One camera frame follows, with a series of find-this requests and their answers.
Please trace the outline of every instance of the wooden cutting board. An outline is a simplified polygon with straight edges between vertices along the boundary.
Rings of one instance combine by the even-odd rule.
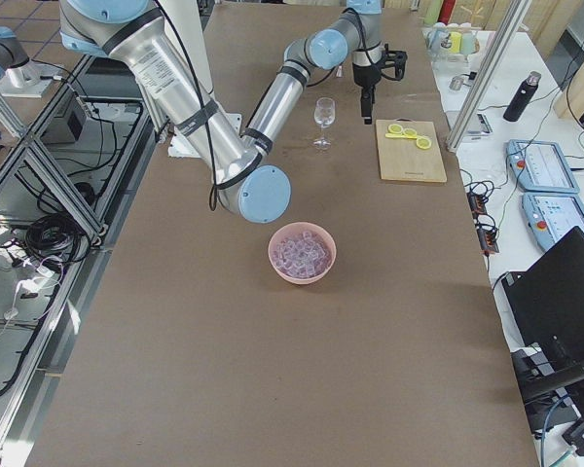
[[[420,149],[414,139],[385,138],[390,124],[413,128],[432,141],[430,149]],[[377,120],[377,147],[383,180],[445,183],[446,170],[439,152],[439,143],[433,122],[402,122]]]

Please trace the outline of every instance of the label on robot arm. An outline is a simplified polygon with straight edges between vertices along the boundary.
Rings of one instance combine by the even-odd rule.
[[[178,83],[170,66],[157,51],[143,55],[132,67],[132,71],[154,98],[161,97],[161,94]]]

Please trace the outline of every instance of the black bottle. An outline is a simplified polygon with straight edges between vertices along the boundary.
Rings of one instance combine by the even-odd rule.
[[[506,112],[504,112],[504,120],[508,122],[517,122],[526,110],[529,100],[538,90],[538,82],[541,79],[541,74],[536,71],[530,71],[529,76],[521,83],[513,100],[508,104]]]

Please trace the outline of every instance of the bottle cap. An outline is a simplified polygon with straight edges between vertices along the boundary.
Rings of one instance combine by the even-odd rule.
[[[539,81],[541,81],[541,74],[537,71],[530,71],[529,76],[526,78],[526,83],[530,86],[538,86]]]

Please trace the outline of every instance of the glass base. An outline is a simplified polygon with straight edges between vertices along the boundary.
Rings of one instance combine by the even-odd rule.
[[[331,147],[331,141],[327,138],[318,138],[313,141],[313,147],[320,151],[326,151]]]

